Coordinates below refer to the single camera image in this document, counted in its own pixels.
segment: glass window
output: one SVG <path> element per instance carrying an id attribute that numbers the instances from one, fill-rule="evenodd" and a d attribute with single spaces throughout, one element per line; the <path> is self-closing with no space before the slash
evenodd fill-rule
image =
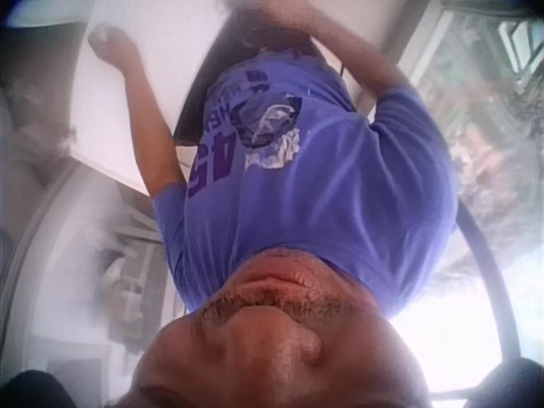
<path id="1" fill-rule="evenodd" d="M 462 12 L 441 23 L 416 85 L 507 283 L 522 354 L 542 363 L 544 23 Z M 425 293 L 394 324 L 432 392 L 473 387 L 501 361 L 490 302 L 458 232 Z"/>

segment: blue t-shirt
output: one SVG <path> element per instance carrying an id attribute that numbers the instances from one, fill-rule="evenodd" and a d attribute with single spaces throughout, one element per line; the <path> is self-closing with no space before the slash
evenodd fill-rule
<path id="1" fill-rule="evenodd" d="M 332 68 L 289 51 L 233 67 L 208 96 L 188 184 L 154 202 L 188 309 L 271 247 L 352 275 L 386 316 L 403 309 L 456 216 L 451 160 L 417 92 L 391 89 L 370 124 Z"/>

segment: mouth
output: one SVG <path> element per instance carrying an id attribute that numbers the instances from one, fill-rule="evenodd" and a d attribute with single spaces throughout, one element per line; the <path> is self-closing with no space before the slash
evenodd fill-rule
<path id="1" fill-rule="evenodd" d="M 304 274 L 289 272 L 263 272 L 251 274 L 240 283 L 240 286 L 255 283 L 269 283 L 271 285 L 291 284 L 306 288 L 312 288 L 313 286 L 312 281 L 308 279 L 307 276 L 304 276 Z"/>

